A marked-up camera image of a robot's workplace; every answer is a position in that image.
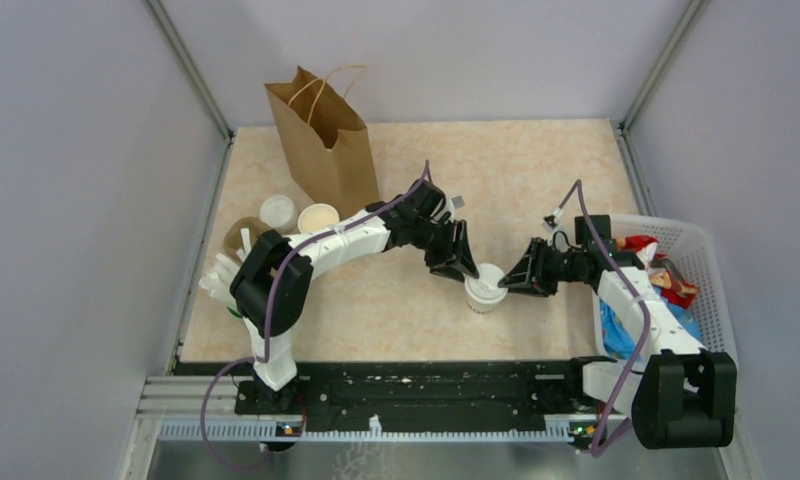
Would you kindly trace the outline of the white paper coffee cup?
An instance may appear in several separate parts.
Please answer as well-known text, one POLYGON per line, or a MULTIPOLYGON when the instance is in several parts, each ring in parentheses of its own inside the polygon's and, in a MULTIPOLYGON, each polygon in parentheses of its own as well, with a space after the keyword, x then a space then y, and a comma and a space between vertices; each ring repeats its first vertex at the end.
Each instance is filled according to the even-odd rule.
POLYGON ((464 284, 467 305, 472 311, 486 314, 494 310, 506 297, 508 290, 483 278, 470 278, 464 284))

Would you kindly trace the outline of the white plastic cup lid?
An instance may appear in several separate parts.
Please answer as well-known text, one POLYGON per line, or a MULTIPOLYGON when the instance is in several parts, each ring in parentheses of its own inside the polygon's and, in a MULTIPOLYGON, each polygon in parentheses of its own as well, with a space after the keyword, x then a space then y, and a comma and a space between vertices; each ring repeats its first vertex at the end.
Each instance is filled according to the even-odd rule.
POLYGON ((493 300, 504 296, 508 290, 500 287, 499 282, 504 277, 503 270, 497 265, 491 263, 481 263, 478 265, 479 276, 465 278, 465 290, 469 296, 483 299, 493 300))

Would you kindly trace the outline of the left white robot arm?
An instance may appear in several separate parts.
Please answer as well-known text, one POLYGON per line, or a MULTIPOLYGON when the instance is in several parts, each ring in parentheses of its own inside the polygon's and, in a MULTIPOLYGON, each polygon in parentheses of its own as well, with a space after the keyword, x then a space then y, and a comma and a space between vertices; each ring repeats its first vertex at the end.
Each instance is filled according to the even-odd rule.
POLYGON ((292 328, 300 319, 313 280, 359 257, 411 245, 433 275, 464 282, 480 273, 467 223, 448 208, 446 194, 420 178, 389 202, 378 201, 315 233, 261 234, 235 274, 229 292, 254 349, 261 381, 259 401, 273 413, 295 404, 297 374, 292 328))

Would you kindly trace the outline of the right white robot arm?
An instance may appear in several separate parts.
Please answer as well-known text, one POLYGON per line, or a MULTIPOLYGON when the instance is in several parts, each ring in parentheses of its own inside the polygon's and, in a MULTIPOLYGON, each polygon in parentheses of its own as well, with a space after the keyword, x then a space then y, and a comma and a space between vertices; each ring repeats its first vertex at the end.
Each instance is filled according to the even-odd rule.
POLYGON ((710 240, 692 224, 615 214, 577 217, 563 248, 533 238, 499 282, 514 294, 549 297, 583 283, 633 341, 620 359, 607 348, 562 385, 565 404, 602 401, 624 415, 648 449, 725 447, 734 436, 737 366, 728 309, 710 240))

